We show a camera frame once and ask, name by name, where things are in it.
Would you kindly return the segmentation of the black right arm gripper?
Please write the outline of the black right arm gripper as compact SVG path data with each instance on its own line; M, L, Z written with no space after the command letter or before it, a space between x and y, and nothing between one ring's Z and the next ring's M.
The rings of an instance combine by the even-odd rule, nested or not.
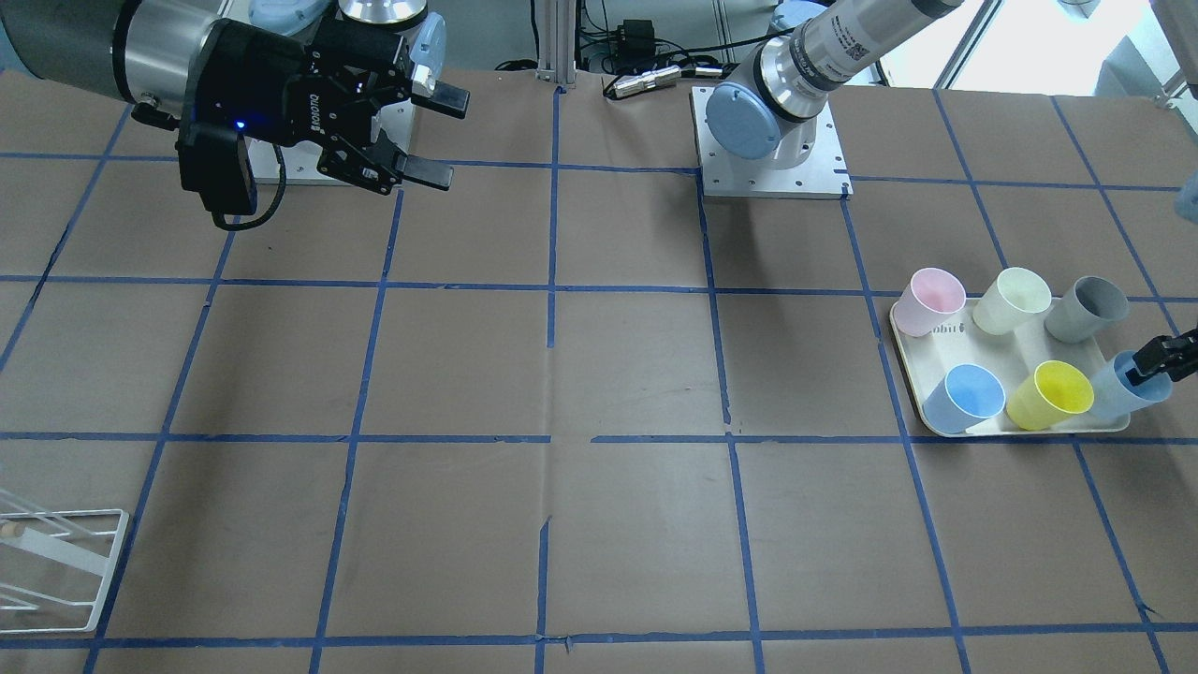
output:
M373 119L411 95L410 47L401 34L339 17L317 19L305 40L219 19L184 90L183 133L248 136L277 145L369 148ZM470 91L412 81L412 103L466 119ZM398 183L448 192L454 168L415 154L392 162Z

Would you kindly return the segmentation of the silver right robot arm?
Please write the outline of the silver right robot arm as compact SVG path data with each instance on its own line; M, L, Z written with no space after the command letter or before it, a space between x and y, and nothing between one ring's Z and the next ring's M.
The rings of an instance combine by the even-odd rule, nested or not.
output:
M5 1L4 61L133 104L176 133L181 183L207 210L256 208L248 142L320 148L317 172L368 192L447 189L379 119L411 103L462 119L442 80L444 18L424 1L253 1L240 22L193 1Z

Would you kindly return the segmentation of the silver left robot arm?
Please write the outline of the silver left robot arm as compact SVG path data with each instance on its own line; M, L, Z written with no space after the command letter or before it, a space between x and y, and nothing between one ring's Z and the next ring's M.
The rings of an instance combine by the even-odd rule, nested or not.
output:
M775 31L718 85L707 128L730 153L766 160L783 136L825 110L831 91L910 37L958 10L958 1L787 1L803 22Z

